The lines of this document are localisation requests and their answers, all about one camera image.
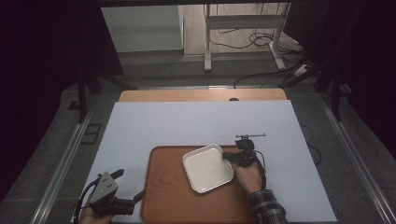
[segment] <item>black cable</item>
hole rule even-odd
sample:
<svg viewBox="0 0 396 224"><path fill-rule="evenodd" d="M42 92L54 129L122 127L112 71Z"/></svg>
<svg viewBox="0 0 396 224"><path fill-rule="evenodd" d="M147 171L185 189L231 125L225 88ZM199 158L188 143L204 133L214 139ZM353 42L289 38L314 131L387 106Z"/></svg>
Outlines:
<svg viewBox="0 0 396 224"><path fill-rule="evenodd" d="M253 11L254 11L254 9L256 9L257 8L257 10L259 10L259 8L258 8L258 3L256 3L256 5L254 5L254 8L253 9L251 9L251 11L250 11L250 13L249 14L251 14Z"/></svg>
<svg viewBox="0 0 396 224"><path fill-rule="evenodd" d="M285 76L285 78L282 81L282 84L280 85L280 89L284 89L285 88L285 83L294 74L295 68L297 68L297 69L300 68L306 62L306 60L307 60L307 56L304 55L304 57L299 62L297 62L297 64L295 64L292 67L292 69L289 70L288 74Z"/></svg>
<svg viewBox="0 0 396 224"><path fill-rule="evenodd" d="M266 33L262 33L262 32L257 32L257 29L253 32L253 34L251 34L248 38L250 40L250 43L254 43L255 46L257 47L264 47L269 45L271 40L274 40L274 37L271 35L268 35ZM257 40L264 40L266 41L264 44L258 44L256 41Z"/></svg>
<svg viewBox="0 0 396 224"><path fill-rule="evenodd" d="M264 75L277 75L277 74L280 74L280 75L283 75L284 73L286 73L286 72L289 72L288 73L288 76L290 75L290 71L292 71L293 69L295 69L300 63L302 63L302 62L304 62L305 61L305 57L303 57L297 64L295 64L294 66L292 66L292 67L290 67L290 68L288 68L288 69L285 69L285 70L281 70L281 71L277 71L277 72L273 72L273 73L259 73L259 74L252 74L252 75L247 75L247 76L244 76L244 77L240 77L240 78L238 78L234 83L233 83L233 88L234 89L236 89L236 84L239 82L239 81L241 81L241 80L243 80L243 79L246 79L246 78L250 78L250 77L259 77L259 76L264 76ZM284 84L285 84L285 79L283 80L283 82L282 82L282 85L281 85L281 89L283 89L283 86L284 86Z"/></svg>
<svg viewBox="0 0 396 224"><path fill-rule="evenodd" d="M306 140L306 143L309 144L312 140L312 138L314 137L312 129L306 125L300 124L300 127L306 128L309 131L309 138L308 140Z"/></svg>
<svg viewBox="0 0 396 224"><path fill-rule="evenodd" d="M318 160L314 161L314 164L319 165L322 161L322 155L317 147L314 147L311 144L309 144L312 141L312 139L314 138L314 133L312 132L312 129L306 125L300 124L300 127L304 127L309 131L309 138L308 138L308 140L306 140L306 145L308 146L309 149L312 148L318 153Z"/></svg>
<svg viewBox="0 0 396 224"><path fill-rule="evenodd" d="M260 151L257 150L253 150L254 152L258 152L262 155L262 153ZM262 189L265 189L266 185L267 185L267 177L265 176L265 160L264 160L264 156L262 155L262 163L260 162L259 158L257 157L257 155L254 156L254 160L255 162L257 162L257 164L259 165L259 170L260 170L260 175L262 176Z"/></svg>
<svg viewBox="0 0 396 224"><path fill-rule="evenodd" d="M214 44L214 45L220 45L220 46L232 48L232 49L245 49L245 48L247 48L247 47L249 47L249 46L251 46L251 45L254 44L254 43L250 43L250 44L248 44L248 45L246 45L246 46L244 46L244 47L234 47L234 46L230 46L230 45L226 45L226 44L216 43L216 42L213 42L212 40L210 40L210 43L212 43L212 44Z"/></svg>
<svg viewBox="0 0 396 224"><path fill-rule="evenodd" d="M254 150L254 152L258 152L260 155L262 155L262 153L261 153L260 151L258 151L258 150ZM264 170L265 170L265 159L264 159L264 155L262 155L262 167L263 167Z"/></svg>
<svg viewBox="0 0 396 224"><path fill-rule="evenodd" d="M218 32L219 32L219 34L228 34L230 32L234 32L234 31L237 31L237 30L239 30L239 29L231 29L231 30L228 30L228 31L221 31L221 30L218 29Z"/></svg>
<svg viewBox="0 0 396 224"><path fill-rule="evenodd" d="M262 83L262 85L260 86L260 89L261 89L262 87L264 87L264 85L267 84L267 83L268 83L269 81L271 81L272 79L275 79L275 78L277 78L277 77L282 77L283 75L285 75L285 74L280 74L279 76L273 76L273 77L267 78L267 80L265 80L265 81Z"/></svg>
<svg viewBox="0 0 396 224"><path fill-rule="evenodd" d="M310 144L306 144L306 145L308 146L308 148L313 148L318 153L319 159L317 161L314 161L314 164L319 165L322 161L322 156L321 156L319 149L317 147L310 145Z"/></svg>
<svg viewBox="0 0 396 224"><path fill-rule="evenodd" d="M262 10L264 9L264 3L262 3ZM257 13L259 14L259 13ZM262 14L262 11L260 11L260 15Z"/></svg>
<svg viewBox="0 0 396 224"><path fill-rule="evenodd" d="M77 205L76 205L76 209L75 209L75 213L73 215L74 219L73 222L74 224L78 224L79 223L79 211L81 210L82 207L82 201L85 198L85 195L87 194L88 190L93 187L96 186L99 183L100 178L102 177L102 175L99 175L94 181L92 181L87 188L84 189L84 191L82 192L81 196L79 197L78 201L77 201Z"/></svg>
<svg viewBox="0 0 396 224"><path fill-rule="evenodd" d="M225 4L223 4L223 9L224 9L225 13L228 15L228 11L225 9Z"/></svg>

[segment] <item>brown tray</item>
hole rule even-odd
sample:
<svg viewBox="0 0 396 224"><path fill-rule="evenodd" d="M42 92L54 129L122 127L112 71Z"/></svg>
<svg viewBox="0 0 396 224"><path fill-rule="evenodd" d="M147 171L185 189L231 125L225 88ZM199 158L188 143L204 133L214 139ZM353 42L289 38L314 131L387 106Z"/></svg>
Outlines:
<svg viewBox="0 0 396 224"><path fill-rule="evenodd" d="M148 162L141 217L145 223L252 223L247 195L234 179L198 193L184 170L183 155L200 147L155 147ZM236 147L222 147L236 151Z"/></svg>

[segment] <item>cable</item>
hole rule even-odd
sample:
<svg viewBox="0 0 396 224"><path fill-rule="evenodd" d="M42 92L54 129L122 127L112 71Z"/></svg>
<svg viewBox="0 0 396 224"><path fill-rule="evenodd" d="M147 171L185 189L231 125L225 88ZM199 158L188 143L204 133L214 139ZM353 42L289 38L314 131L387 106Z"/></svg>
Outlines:
<svg viewBox="0 0 396 224"><path fill-rule="evenodd" d="M310 127L306 126L306 125L303 125L303 124L300 124L300 127L303 127L303 128L308 129L308 131L309 131L309 138L308 138L308 140L306 140L306 143L309 144L309 143L311 142L312 138L314 137L313 132L312 132L312 129L311 129Z"/></svg>
<svg viewBox="0 0 396 224"><path fill-rule="evenodd" d="M314 164L319 165L322 161L322 156L321 156L319 149L317 147L310 145L310 144L306 144L306 145L308 146L308 148L313 148L318 153L319 159L317 161L314 161Z"/></svg>
<svg viewBox="0 0 396 224"><path fill-rule="evenodd" d="M228 30L228 31L221 31L221 30L218 29L218 32L219 32L219 34L228 34L230 32L234 32L234 31L237 31L237 30L239 30L239 29L232 29L232 30Z"/></svg>
<svg viewBox="0 0 396 224"><path fill-rule="evenodd" d="M304 55L304 54L303 54L303 56L304 57L299 62L297 62L297 64L295 64L292 67L292 69L289 70L288 74L285 76L285 78L282 81L282 84L280 85L280 89L284 89L285 88L286 81L289 79L289 77L291 77L294 74L294 72L296 71L296 68L297 69L300 68L307 61L308 57L306 55Z"/></svg>
<svg viewBox="0 0 396 224"><path fill-rule="evenodd" d="M75 224L79 223L79 211L82 208L82 201L84 200L85 195L87 194L88 190L93 187L96 186L99 183L100 178L102 177L102 175L99 175L96 180L92 181L87 188L84 189L84 191L82 192L81 196L79 197L78 201L77 201L77 205L76 205L76 209L75 209L75 213L73 215L74 220L73 222Z"/></svg>
<svg viewBox="0 0 396 224"><path fill-rule="evenodd" d="M225 13L228 15L228 11L225 9L225 4L223 4L223 9L224 9Z"/></svg>
<svg viewBox="0 0 396 224"><path fill-rule="evenodd" d="M295 69L299 64L303 64L303 62L305 62L305 61L306 61L306 59L305 59L305 57L303 57L297 64L295 64L294 66L292 66L292 67L290 67L288 69L282 70L282 71L277 71L277 72L273 72L273 73L259 73L259 74L252 74L252 75L247 75L247 76L244 76L244 77L240 77L233 83L233 88L236 89L236 84L239 81L241 81L243 79L246 79L246 78L250 78L250 77L259 77L259 76L264 76L264 75L277 75L277 74L284 75L284 73L286 73L286 72L289 72L288 73L288 76L289 76L290 75L290 71ZM281 85L281 89L283 89L283 86L284 86L285 82L286 81L284 79L283 82L282 82L282 85Z"/></svg>
<svg viewBox="0 0 396 224"><path fill-rule="evenodd" d="M314 161L314 164L315 165L319 165L321 163L321 161L322 161L322 155L321 155L321 153L320 153L320 151L319 151L319 149L317 147L314 147L311 144L309 144L312 141L312 139L314 138L314 133L312 132L312 129L310 127L306 126L306 125L300 124L300 127L304 127L306 129L308 129L309 138L308 138L308 140L306 140L306 145L308 146L309 149L314 149L317 152L318 160Z"/></svg>
<svg viewBox="0 0 396 224"><path fill-rule="evenodd" d="M273 76L273 77L267 78L267 80L265 80L265 81L262 83L262 85L260 86L260 89L261 89L262 87L264 87L264 85L267 84L270 80L275 79L275 78L277 78L277 77L282 77L283 75L285 75L285 74L281 74L281 75L279 75L279 76Z"/></svg>
<svg viewBox="0 0 396 224"><path fill-rule="evenodd" d="M271 35L268 35L268 34L266 34L266 33L257 32L257 29L256 29L256 30L254 31L254 33L251 34L251 35L249 36L248 39L250 40L250 43L253 43L255 46L257 46L257 47L264 47L264 46L269 45L270 41L271 41L271 40L274 40L274 37L271 36ZM257 41L258 39L264 40L264 41L266 41L266 42L265 42L264 44L258 44L258 43L256 43L256 41Z"/></svg>
<svg viewBox="0 0 396 224"><path fill-rule="evenodd" d="M254 152L258 152L260 155L262 155L262 153L261 153L260 151L258 151L258 150L254 150ZM265 170L265 159L264 159L264 155L262 155L262 167L263 167L264 170Z"/></svg>
<svg viewBox="0 0 396 224"><path fill-rule="evenodd" d="M246 46L244 46L244 47L235 47L235 46L230 46L230 45L226 45L226 44L216 43L216 42L213 42L212 40L210 40L210 43L212 43L212 44L214 44L214 45L220 45L220 46L232 48L232 49L245 49L245 48L247 48L247 47L249 47L249 46L251 46L251 45L254 44L254 43L250 43L250 44L248 44L248 45L246 45Z"/></svg>

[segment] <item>metal tray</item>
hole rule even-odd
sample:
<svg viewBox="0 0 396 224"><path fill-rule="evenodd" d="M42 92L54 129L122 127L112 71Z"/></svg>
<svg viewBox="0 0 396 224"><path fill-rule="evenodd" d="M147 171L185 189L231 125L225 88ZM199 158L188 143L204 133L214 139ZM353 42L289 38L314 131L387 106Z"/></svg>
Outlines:
<svg viewBox="0 0 396 224"><path fill-rule="evenodd" d="M183 156L183 165L192 188L204 193L233 179L231 164L221 157L220 146L212 144Z"/></svg>

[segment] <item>plaid sleeve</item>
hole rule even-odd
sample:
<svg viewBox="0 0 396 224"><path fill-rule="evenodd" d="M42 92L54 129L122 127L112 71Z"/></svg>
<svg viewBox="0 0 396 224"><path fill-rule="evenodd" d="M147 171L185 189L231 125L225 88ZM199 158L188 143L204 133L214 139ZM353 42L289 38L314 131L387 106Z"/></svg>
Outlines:
<svg viewBox="0 0 396 224"><path fill-rule="evenodd" d="M277 202L270 189L263 189L247 196L256 223L284 224L286 210Z"/></svg>

